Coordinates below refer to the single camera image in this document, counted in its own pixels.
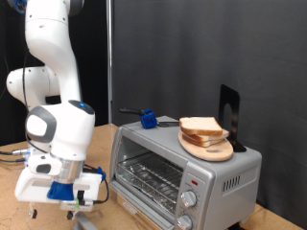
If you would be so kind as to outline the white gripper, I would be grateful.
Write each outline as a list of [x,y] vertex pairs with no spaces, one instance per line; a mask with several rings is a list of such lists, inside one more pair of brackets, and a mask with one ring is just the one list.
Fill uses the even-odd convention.
[[[71,161],[53,154],[32,155],[28,166],[19,175],[15,196],[19,201],[29,201],[29,217],[35,219],[34,202],[59,203],[94,201],[98,198],[103,171],[84,169],[83,161]],[[67,219],[75,217],[67,212]]]

